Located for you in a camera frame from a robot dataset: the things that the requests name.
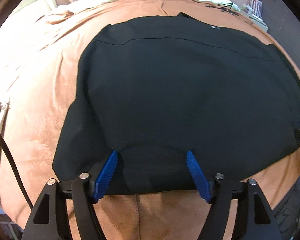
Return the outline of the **black shirt with yellow patch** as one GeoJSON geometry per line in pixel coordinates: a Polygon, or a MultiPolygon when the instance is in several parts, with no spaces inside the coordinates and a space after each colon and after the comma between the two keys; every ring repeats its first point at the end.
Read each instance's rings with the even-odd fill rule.
{"type": "Polygon", "coordinates": [[[296,151],[299,127],[300,80],[276,46],[184,14],[140,17],[83,51],[52,168],[72,180],[116,151],[108,194],[194,190],[187,151],[207,179],[239,181],[296,151]]]}

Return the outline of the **white storage box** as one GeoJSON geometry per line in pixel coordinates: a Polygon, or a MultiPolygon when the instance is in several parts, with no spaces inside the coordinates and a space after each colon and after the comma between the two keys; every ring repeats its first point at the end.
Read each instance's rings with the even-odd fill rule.
{"type": "Polygon", "coordinates": [[[247,4],[241,6],[241,11],[265,32],[268,31],[268,26],[262,18],[262,2],[260,0],[248,0],[247,4]]]}

